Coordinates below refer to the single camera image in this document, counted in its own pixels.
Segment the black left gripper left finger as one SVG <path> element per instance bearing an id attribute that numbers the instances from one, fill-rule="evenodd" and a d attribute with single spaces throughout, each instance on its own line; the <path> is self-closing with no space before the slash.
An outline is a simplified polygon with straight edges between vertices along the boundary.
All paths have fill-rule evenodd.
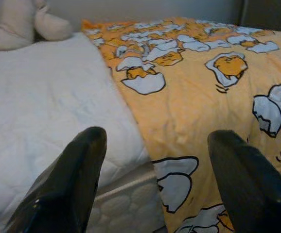
<path id="1" fill-rule="evenodd" d="M 106 150 L 105 129 L 80 132 L 36 178 L 4 233 L 85 233 Z"/>

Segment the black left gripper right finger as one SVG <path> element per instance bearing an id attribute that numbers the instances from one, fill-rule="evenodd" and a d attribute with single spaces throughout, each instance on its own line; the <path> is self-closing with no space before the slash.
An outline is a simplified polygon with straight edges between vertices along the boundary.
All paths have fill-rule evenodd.
<path id="1" fill-rule="evenodd" d="M 234 131 L 208 136 L 219 193 L 236 233 L 281 233 L 281 174 Z"/>

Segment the white quilted mattress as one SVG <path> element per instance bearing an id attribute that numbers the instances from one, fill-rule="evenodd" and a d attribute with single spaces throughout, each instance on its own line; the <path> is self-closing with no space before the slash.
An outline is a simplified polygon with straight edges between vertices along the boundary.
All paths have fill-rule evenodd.
<path id="1" fill-rule="evenodd" d="M 88 127 L 107 151 L 87 233 L 164 227 L 153 166 L 97 48 L 81 33 L 0 51 L 0 233 L 36 178 Z"/>

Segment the yellow cartoon print blanket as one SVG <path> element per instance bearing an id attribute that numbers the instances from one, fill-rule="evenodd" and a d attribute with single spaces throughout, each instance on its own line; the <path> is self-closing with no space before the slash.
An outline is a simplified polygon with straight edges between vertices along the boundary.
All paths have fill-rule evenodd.
<path id="1" fill-rule="evenodd" d="M 234 233 L 207 137 L 233 130 L 281 174 L 281 32 L 173 17 L 91 23 L 154 165 L 170 233 Z"/>

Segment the beige plush toy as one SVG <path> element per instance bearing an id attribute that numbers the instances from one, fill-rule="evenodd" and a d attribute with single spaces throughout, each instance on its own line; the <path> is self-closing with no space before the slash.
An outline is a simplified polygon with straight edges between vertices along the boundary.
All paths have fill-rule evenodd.
<path id="1" fill-rule="evenodd" d="M 61 41 L 72 37 L 69 21 L 49 13 L 47 0 L 3 0 L 0 12 L 0 51 L 32 45 L 37 38 Z"/>

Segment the black nightstand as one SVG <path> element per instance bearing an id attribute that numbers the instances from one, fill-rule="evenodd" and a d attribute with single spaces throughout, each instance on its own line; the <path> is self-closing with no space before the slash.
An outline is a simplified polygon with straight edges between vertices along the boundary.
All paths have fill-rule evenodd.
<path id="1" fill-rule="evenodd" d="M 281 31 L 281 0 L 243 0 L 240 25 Z"/>

